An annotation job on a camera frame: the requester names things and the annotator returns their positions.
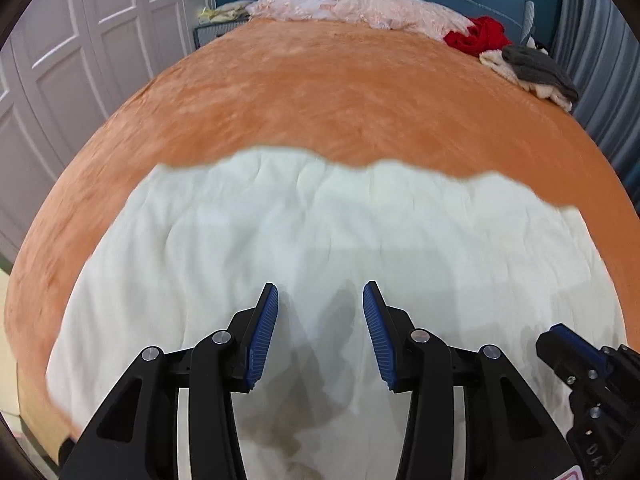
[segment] white cloth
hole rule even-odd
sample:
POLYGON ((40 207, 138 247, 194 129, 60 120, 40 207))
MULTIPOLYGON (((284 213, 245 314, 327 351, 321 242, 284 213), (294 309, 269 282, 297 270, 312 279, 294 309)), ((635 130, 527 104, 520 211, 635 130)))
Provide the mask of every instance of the white cloth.
MULTIPOLYGON (((535 48, 536 47, 536 40, 533 39, 533 36, 529 36, 529 39, 527 40, 527 46, 529 48, 535 48)), ((547 54, 549 55, 549 53, 546 51, 546 48, 539 48, 538 49, 540 52, 542 52, 543 54, 547 54)))
POLYGON ((334 20, 372 28, 406 30, 443 41, 451 30, 468 34, 470 19, 449 7, 422 0, 258 0, 246 10, 253 18, 334 20))
MULTIPOLYGON (((362 312, 369 280, 449 345, 500 346, 563 431, 566 392, 536 357, 537 336, 563 322, 598 346, 625 340, 576 209, 495 173, 456 180, 255 148, 214 166, 158 166, 133 191, 71 294, 50 394, 84 428, 143 348, 195 345, 273 282, 280 313, 264 375, 234 396, 248 477, 394 478, 409 395, 380 378, 362 312)), ((184 468, 183 440, 179 453, 184 468)))
POLYGON ((521 79, 518 79, 518 76, 516 76, 516 73, 513 71, 513 68, 511 68, 511 65, 509 65, 509 63, 507 63, 502 58, 501 50, 485 50, 482 54, 480 54, 480 63, 489 67, 495 73, 500 74, 503 78, 513 83, 514 85, 520 86, 527 92, 532 92, 538 99, 549 99, 550 101, 561 107, 565 112, 571 111, 571 101, 564 97, 562 95, 562 92, 559 91, 559 89, 555 86, 530 83, 528 81, 522 81, 521 79))

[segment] gray cloth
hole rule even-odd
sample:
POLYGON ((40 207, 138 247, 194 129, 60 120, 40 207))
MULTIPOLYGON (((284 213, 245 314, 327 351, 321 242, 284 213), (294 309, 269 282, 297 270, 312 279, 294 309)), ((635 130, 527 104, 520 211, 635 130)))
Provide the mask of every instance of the gray cloth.
POLYGON ((555 86, 572 103, 578 100, 578 89, 574 83, 564 69, 544 52, 527 46, 507 45, 502 50, 502 58, 511 65, 518 79, 555 86))

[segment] white wardrobe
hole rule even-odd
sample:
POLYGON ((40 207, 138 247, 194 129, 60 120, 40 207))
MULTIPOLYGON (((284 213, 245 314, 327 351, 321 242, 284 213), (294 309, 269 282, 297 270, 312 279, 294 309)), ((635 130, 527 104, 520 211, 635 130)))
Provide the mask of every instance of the white wardrobe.
POLYGON ((0 51, 0 253, 98 127, 193 50, 213 0, 33 0, 0 51))

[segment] red cloth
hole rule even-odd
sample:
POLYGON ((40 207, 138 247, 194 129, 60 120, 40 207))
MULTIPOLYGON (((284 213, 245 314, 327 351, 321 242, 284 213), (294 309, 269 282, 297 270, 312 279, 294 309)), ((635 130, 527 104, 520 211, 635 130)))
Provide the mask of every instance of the red cloth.
POLYGON ((489 16, 469 19, 474 22, 473 25, 467 27, 469 35, 465 36, 452 30, 444 37, 445 43, 465 54, 476 57, 479 57, 485 50, 502 50, 504 46, 511 44, 511 41, 504 35, 502 23, 489 16))

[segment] metal screw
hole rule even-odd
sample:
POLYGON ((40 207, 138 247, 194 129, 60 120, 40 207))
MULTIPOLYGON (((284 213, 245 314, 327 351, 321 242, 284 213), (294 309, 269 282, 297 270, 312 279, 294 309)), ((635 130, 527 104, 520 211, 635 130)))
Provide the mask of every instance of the metal screw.
POLYGON ((498 357, 500 357, 500 355, 502 355, 500 349, 494 345, 485 346, 482 349, 482 352, 484 352, 484 355, 486 355, 489 359, 497 359, 498 357))
POLYGON ((211 338, 216 345, 223 345, 231 341, 231 334, 226 330, 218 330, 211 338))
POLYGON ((142 358, 145 361, 153 361, 160 355, 160 351, 155 346, 150 346, 142 351, 142 358))
POLYGON ((420 328, 411 332, 411 339, 417 343, 426 343, 430 337, 429 332, 420 328))

